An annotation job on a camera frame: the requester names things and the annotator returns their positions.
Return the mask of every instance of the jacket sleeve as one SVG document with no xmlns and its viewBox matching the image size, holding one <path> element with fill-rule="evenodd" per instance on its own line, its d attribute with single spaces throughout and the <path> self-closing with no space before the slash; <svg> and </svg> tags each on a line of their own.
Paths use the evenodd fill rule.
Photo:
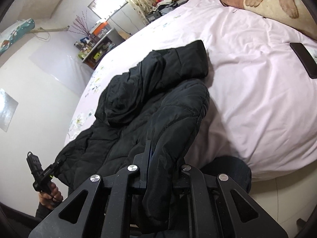
<svg viewBox="0 0 317 238">
<path fill-rule="evenodd" d="M 50 213 L 52 212 L 52 210 L 50 210 L 49 208 L 43 206 L 41 203 L 39 203 L 39 206 L 36 210 L 36 214 L 35 217 L 40 218 L 41 220 L 43 220 L 44 218 L 46 218 Z"/>
<path fill-rule="evenodd" d="M 209 92 L 200 80 L 183 82 L 162 101 L 148 121 L 147 140 L 153 155 L 148 168 L 147 189 L 138 208 L 143 233 L 166 230 L 174 222 L 170 207 L 172 178 L 193 143 L 209 107 Z"/>
</svg>

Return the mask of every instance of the black metal bracket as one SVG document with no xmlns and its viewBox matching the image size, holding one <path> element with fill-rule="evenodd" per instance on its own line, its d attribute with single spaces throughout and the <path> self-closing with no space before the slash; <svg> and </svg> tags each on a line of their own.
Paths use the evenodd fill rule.
<svg viewBox="0 0 317 238">
<path fill-rule="evenodd" d="M 128 238 L 131 202 L 144 194 L 151 156 L 136 155 L 133 165 L 101 178 L 92 175 L 45 218 L 29 238 Z M 286 232 L 229 176 L 208 176 L 183 165 L 173 183 L 187 196 L 190 238 L 288 238 Z"/>
</svg>

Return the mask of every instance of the black puffer jacket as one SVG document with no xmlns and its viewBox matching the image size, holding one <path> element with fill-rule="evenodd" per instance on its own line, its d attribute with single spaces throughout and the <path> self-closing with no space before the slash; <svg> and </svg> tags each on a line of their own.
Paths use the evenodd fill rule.
<svg viewBox="0 0 317 238">
<path fill-rule="evenodd" d="M 130 165 L 151 140 L 144 214 L 167 227 L 172 174 L 193 143 L 209 105 L 201 79 L 208 74 L 201 40 L 152 51 L 128 73 L 115 76 L 102 92 L 96 121 L 58 155 L 67 160 L 58 179 L 76 189 L 92 174 L 110 176 Z"/>
</svg>

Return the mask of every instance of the tile floor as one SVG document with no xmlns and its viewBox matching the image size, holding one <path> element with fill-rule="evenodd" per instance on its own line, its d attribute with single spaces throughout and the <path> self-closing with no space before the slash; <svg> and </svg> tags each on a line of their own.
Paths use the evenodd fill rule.
<svg viewBox="0 0 317 238">
<path fill-rule="evenodd" d="M 253 183 L 250 195 L 289 238 L 295 237 L 297 219 L 306 221 L 317 204 L 317 161 L 289 175 Z"/>
</svg>

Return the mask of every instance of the orange container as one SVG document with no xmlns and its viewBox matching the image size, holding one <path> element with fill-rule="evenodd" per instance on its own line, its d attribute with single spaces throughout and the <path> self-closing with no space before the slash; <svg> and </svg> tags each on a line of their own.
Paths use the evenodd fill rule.
<svg viewBox="0 0 317 238">
<path fill-rule="evenodd" d="M 99 27 L 97 27 L 95 30 L 94 30 L 94 32 L 93 32 L 93 34 L 95 35 L 95 36 L 97 36 L 99 33 L 100 33 L 100 31 L 103 29 L 103 28 L 105 28 L 105 26 L 107 26 L 108 25 L 108 22 L 103 22 L 103 23 L 101 23 L 100 25 L 99 25 Z"/>
</svg>

